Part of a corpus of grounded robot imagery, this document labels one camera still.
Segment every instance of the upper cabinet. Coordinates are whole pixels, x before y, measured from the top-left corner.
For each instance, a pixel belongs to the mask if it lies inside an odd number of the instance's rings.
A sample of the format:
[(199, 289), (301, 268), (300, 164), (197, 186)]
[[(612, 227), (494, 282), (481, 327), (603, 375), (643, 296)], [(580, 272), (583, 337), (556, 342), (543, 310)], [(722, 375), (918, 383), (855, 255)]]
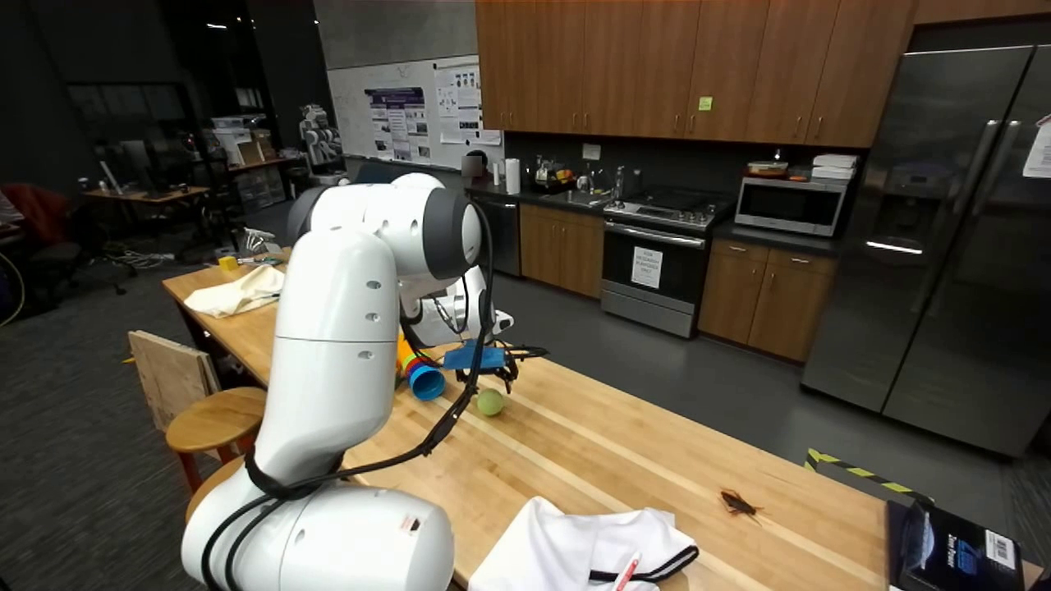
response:
[(705, 0), (691, 139), (843, 145), (876, 135), (913, 0)]
[(1051, 18), (1051, 0), (918, 0), (915, 24)]
[(866, 147), (913, 0), (475, 0), (506, 130)]

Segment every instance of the refrigerator door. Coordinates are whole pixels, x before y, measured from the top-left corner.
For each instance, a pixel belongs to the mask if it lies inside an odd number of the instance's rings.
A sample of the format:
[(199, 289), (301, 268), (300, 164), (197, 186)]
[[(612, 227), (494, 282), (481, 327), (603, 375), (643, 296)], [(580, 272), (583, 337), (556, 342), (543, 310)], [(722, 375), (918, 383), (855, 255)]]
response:
[(1042, 46), (888, 404), (898, 421), (1004, 456), (1022, 456), (1051, 412), (1051, 170), (1028, 169), (1051, 164), (1047, 135)]
[(906, 53), (802, 383), (882, 412), (1030, 46)]

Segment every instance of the cabinet door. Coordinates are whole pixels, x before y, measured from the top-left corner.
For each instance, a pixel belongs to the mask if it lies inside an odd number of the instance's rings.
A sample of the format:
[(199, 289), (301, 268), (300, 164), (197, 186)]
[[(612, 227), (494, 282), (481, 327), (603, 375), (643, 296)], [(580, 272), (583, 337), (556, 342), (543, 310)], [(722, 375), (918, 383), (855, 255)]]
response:
[(704, 0), (620, 0), (591, 10), (597, 48), (569, 57), (589, 105), (591, 135), (684, 139), (691, 68)]
[(751, 140), (809, 140), (836, 0), (771, 0), (756, 68)]
[(603, 225), (602, 217), (569, 214), (560, 217), (560, 242), (558, 242), (558, 285), (589, 298), (602, 296), (602, 242), (603, 242)]
[(715, 239), (697, 327), (725, 342), (749, 346), (770, 249)]
[(840, 0), (809, 145), (869, 147), (911, 29), (913, 0)]
[(583, 116), (570, 57), (589, 44), (583, 7), (481, 0), (481, 67), (490, 129), (570, 130)]
[(523, 236), (523, 277), (535, 282), (558, 282), (558, 225), (551, 225), (548, 208), (523, 205), (520, 211), (520, 236)]
[(751, 102), (762, 33), (771, 0), (704, 0), (694, 41), (691, 117), (694, 139), (760, 139)]
[(751, 348), (806, 363), (830, 278), (833, 260), (771, 249), (749, 335)]

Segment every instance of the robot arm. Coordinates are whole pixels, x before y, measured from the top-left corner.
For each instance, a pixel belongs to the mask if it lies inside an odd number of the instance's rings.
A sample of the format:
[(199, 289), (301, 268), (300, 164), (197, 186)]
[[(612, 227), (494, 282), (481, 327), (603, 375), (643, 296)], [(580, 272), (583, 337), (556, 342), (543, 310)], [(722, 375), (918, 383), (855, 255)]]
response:
[[(481, 217), (432, 176), (406, 174), (326, 190), (310, 227), (280, 303), (255, 452), (197, 505), (184, 569), (220, 587), (447, 587), (452, 535), (436, 505), (326, 476), (384, 428), (399, 312), (481, 260)], [(459, 303), (475, 314), (483, 289), (471, 292)], [(266, 483), (326, 485), (269, 502)]]

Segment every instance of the backsplash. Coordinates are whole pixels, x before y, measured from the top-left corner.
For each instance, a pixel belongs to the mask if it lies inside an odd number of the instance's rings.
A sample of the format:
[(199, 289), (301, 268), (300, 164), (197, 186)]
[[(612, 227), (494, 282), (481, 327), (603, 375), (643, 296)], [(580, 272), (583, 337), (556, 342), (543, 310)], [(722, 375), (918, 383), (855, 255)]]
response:
[[(580, 145), (602, 145), (602, 161), (580, 161)], [(523, 159), (525, 169), (535, 169), (535, 159), (556, 159), (570, 170), (602, 169), (603, 186), (614, 184), (617, 169), (623, 164), (623, 186), (697, 186), (709, 195), (731, 197), (747, 161), (771, 161), (775, 147), (770, 145), (704, 145), (704, 140), (650, 140), (650, 139), (580, 139), (580, 135), (506, 135), (510, 159)], [(814, 147), (780, 147), (788, 164), (812, 164)]]

